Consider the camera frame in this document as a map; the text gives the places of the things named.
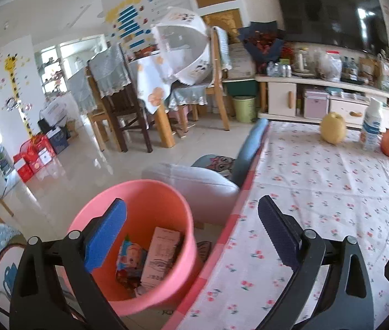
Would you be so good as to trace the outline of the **grey foil package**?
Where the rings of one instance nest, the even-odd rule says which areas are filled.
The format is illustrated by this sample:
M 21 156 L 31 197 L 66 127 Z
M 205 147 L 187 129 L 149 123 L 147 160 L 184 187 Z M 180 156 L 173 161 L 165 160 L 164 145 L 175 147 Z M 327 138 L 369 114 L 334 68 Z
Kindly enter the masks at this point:
M 178 231 L 156 227 L 146 255 L 140 285 L 136 296 L 142 296 L 162 283 L 173 266 L 176 250 L 181 241 Z

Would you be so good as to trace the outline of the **red snack wrapper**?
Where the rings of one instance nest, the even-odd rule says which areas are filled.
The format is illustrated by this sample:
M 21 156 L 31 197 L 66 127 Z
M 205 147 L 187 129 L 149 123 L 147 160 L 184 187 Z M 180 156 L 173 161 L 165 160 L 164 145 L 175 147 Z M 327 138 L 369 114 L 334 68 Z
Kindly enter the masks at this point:
M 116 280 L 126 290 L 134 291 L 141 283 L 147 251 L 132 242 L 127 235 L 123 240 L 116 261 Z

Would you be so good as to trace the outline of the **pink plastic trash bucket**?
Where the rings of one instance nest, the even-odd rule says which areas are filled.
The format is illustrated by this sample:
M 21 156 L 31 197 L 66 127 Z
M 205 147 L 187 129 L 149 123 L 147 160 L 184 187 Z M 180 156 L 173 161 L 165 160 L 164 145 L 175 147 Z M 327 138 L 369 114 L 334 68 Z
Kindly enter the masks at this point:
M 157 180 L 132 180 L 88 202 L 69 229 L 100 224 L 85 251 L 90 272 L 115 313 L 174 309 L 200 272 L 186 199 Z

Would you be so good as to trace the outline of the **cherry print tablecloth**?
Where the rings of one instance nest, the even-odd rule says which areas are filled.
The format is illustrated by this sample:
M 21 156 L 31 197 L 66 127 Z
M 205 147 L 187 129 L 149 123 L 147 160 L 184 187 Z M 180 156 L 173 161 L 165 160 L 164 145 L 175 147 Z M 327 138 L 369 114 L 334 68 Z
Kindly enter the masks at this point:
M 363 150 L 355 130 L 331 145 L 316 125 L 271 122 L 222 236 L 166 328 L 254 329 L 273 308 L 292 271 L 258 217 L 266 195 L 304 229 L 357 239 L 380 324 L 389 315 L 389 157 Z

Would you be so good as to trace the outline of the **blue chair back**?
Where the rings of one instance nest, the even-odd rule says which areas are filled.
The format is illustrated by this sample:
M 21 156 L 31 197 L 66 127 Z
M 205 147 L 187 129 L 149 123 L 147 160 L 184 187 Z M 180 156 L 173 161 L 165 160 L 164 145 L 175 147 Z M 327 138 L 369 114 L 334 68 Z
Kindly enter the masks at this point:
M 215 171 L 241 188 L 244 185 L 244 181 L 247 178 L 257 151 L 261 146 L 268 123 L 269 121 L 267 119 L 259 119 L 253 125 L 236 158 L 207 154 L 196 160 L 192 167 Z

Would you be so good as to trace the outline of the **red gift boxes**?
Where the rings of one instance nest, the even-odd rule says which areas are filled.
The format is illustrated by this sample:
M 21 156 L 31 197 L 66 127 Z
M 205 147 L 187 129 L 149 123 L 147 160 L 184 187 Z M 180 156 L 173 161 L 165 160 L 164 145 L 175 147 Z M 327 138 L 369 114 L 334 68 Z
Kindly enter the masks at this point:
M 14 168 L 20 179 L 27 183 L 55 156 L 56 152 L 50 140 L 39 133 L 20 146 L 19 153 L 13 156 Z

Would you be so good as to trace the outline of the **white upright bottle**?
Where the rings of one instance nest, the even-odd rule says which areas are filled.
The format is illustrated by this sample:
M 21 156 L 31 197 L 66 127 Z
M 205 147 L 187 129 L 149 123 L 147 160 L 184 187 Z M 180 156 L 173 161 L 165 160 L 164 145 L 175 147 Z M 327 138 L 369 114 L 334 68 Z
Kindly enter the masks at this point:
M 381 109 L 382 103 L 371 98 L 364 112 L 359 138 L 363 150 L 374 150 L 377 147 L 382 123 Z

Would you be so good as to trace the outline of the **dining table floral cloth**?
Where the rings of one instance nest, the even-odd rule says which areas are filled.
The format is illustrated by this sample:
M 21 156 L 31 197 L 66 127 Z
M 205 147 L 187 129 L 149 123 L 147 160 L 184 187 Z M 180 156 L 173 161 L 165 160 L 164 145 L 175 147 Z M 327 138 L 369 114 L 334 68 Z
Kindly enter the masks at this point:
M 210 81 L 193 86 L 180 84 L 159 52 L 129 62 L 129 69 L 138 98 L 152 116 L 162 145 L 172 148 L 175 141 L 167 114 L 185 105 L 205 105 Z

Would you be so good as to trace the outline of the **cream tv cabinet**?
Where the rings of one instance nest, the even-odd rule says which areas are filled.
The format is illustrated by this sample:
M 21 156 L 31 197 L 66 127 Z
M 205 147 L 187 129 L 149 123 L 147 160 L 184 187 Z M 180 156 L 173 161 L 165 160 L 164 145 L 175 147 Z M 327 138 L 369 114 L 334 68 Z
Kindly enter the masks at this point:
M 382 128 L 389 129 L 389 92 L 369 86 L 320 79 L 255 76 L 259 83 L 259 117 L 273 121 L 318 124 L 335 112 L 351 129 L 360 129 L 371 99 L 382 104 Z

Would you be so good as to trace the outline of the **dark wooden chair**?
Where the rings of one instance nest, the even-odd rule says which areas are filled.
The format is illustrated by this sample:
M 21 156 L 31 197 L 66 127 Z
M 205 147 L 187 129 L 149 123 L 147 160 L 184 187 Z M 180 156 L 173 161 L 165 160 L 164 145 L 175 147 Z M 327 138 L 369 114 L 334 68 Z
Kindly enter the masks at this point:
M 115 44 L 96 54 L 85 68 L 92 96 L 107 116 L 115 142 L 122 152 L 128 147 L 124 133 L 139 130 L 146 151 L 153 147 L 147 130 L 144 108 L 140 106 L 138 92 L 122 48 Z

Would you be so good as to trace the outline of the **light wooden chair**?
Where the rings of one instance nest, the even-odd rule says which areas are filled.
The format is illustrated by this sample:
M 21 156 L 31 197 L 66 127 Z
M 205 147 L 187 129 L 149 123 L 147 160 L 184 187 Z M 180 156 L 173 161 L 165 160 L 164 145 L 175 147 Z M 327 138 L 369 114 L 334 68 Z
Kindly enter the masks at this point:
M 222 68 L 221 68 L 221 52 L 219 36 L 217 34 L 217 28 L 211 27 L 210 31 L 210 46 L 211 46 L 211 63 L 212 63 L 212 83 L 206 88 L 207 95 L 213 95 L 223 127 L 225 131 L 230 130 L 229 118 L 227 113 L 226 104 L 224 101 L 224 88 L 222 85 Z

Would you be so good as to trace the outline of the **clear plastic bag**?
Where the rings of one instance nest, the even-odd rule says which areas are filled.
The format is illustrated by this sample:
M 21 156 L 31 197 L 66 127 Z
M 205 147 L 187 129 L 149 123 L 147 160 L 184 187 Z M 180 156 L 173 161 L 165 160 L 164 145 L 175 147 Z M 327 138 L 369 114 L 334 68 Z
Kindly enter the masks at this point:
M 338 51 L 321 52 L 317 61 L 317 71 L 321 79 L 329 82 L 340 82 L 342 61 Z

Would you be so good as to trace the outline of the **white mesh food cover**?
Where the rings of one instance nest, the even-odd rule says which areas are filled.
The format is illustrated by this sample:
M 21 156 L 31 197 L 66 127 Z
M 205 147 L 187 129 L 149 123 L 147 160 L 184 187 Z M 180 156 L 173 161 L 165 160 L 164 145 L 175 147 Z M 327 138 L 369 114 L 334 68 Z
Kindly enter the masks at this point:
M 192 86 L 211 72 L 209 29 L 195 12 L 169 7 L 151 32 L 159 54 L 170 68 L 170 76 Z

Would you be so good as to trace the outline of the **dark flower bouquet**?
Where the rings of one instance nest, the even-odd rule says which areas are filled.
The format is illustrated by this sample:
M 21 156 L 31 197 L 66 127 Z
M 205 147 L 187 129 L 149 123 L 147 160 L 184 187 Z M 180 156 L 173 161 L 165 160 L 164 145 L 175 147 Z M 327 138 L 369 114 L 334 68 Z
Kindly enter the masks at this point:
M 268 64 L 279 60 L 284 35 L 277 21 L 250 22 L 248 27 L 238 29 L 238 39 L 252 57 L 259 75 L 266 75 Z

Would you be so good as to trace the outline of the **black flat television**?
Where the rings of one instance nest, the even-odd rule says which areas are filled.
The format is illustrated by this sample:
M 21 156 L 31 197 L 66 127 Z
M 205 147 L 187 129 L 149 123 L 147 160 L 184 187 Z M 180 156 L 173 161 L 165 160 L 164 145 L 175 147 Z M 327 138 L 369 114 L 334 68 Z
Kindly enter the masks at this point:
M 379 0 L 279 0 L 291 42 L 333 45 L 378 55 L 388 50 Z

